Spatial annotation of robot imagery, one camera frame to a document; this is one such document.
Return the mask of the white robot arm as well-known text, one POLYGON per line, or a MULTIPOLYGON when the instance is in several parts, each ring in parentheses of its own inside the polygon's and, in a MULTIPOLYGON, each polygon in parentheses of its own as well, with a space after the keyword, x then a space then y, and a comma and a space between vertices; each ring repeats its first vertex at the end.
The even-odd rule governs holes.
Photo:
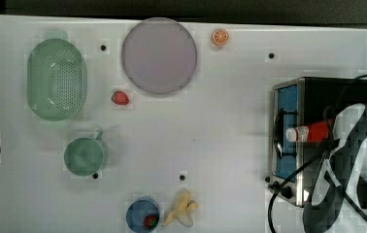
POLYGON ((338 113, 332 137, 333 149, 322 159, 304 204, 304 232, 367 233, 360 191, 362 183, 367 186, 367 104, 338 113))

